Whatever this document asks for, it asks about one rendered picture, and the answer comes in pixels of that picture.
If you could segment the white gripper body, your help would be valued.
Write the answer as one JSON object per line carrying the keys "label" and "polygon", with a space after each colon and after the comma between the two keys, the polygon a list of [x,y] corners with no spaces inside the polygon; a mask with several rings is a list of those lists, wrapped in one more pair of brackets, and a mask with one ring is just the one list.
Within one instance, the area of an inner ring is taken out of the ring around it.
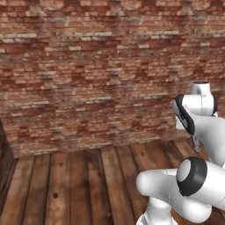
{"label": "white gripper body", "polygon": [[193,135],[193,120],[191,117],[182,119],[177,116],[177,129],[183,128],[188,134]]}

